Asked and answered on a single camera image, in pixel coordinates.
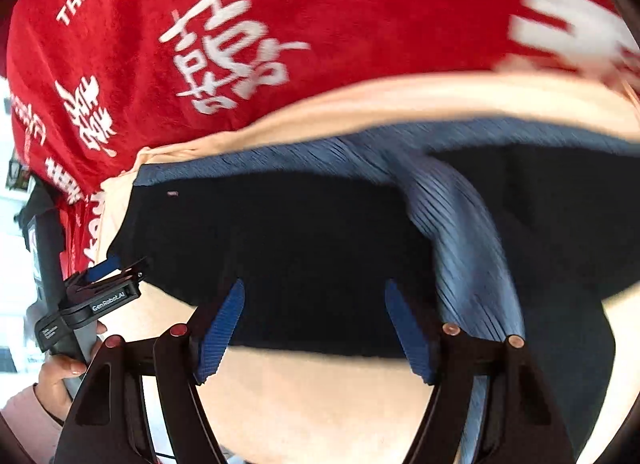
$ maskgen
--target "copper screw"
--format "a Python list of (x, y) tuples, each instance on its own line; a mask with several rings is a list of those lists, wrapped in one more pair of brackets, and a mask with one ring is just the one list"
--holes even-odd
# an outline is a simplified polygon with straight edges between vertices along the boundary
[(511, 345), (514, 349), (521, 349), (524, 347), (524, 339), (520, 336), (509, 336), (509, 345)]
[(445, 323), (442, 326), (442, 330), (449, 336), (457, 336), (458, 334), (460, 334), (460, 327), (458, 327), (455, 323)]

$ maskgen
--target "pink sleeve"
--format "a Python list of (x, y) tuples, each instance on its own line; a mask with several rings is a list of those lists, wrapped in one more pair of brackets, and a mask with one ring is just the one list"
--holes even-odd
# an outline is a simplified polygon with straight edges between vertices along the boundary
[(33, 386), (9, 399), (2, 417), (35, 464), (49, 464), (62, 427), (40, 405)]

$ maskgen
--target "hand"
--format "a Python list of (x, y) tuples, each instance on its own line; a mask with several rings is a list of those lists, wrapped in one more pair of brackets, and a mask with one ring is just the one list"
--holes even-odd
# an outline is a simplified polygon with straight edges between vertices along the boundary
[[(107, 327), (99, 321), (96, 330), (98, 334), (104, 334)], [(98, 340), (92, 348), (92, 360), (101, 345), (102, 341)], [(71, 409), (71, 397), (66, 391), (63, 379), (77, 378), (85, 372), (86, 365), (68, 356), (58, 354), (50, 357), (40, 368), (38, 384), (35, 387), (36, 397), (42, 407), (59, 420), (65, 420)]]

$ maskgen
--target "finger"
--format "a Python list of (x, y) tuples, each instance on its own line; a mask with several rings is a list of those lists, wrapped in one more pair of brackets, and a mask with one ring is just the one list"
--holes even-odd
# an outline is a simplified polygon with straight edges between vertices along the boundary
[(95, 342), (94, 347), (91, 349), (91, 355), (90, 355), (91, 361), (94, 360), (95, 355), (98, 353), (98, 350), (100, 350), (101, 346), (102, 346), (102, 340), (98, 339), (98, 341)]
[(68, 356), (58, 354), (50, 357), (40, 368), (38, 382), (55, 383), (67, 378), (75, 378), (86, 372), (86, 366)]

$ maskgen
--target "black bracket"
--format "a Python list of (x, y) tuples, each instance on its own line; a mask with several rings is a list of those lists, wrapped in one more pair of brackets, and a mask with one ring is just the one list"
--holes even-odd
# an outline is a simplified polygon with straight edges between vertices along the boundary
[[(155, 339), (107, 338), (73, 402), (55, 463), (155, 463), (142, 392), (142, 376), (153, 375), (177, 463), (224, 464), (194, 377), (199, 344), (222, 301)], [(573, 464), (561, 417), (523, 339), (477, 339), (440, 322), (425, 329), (433, 322), (419, 323), (439, 345), (440, 367), (404, 464), (453, 463), (476, 376), (489, 385), (474, 464)]]
[(140, 280), (144, 277), (145, 263), (139, 261), (120, 274), (99, 282), (86, 283), (85, 273), (73, 276), (67, 285), (66, 299), (54, 313), (38, 320), (35, 337), (43, 352), (52, 349), (74, 330), (140, 297)]

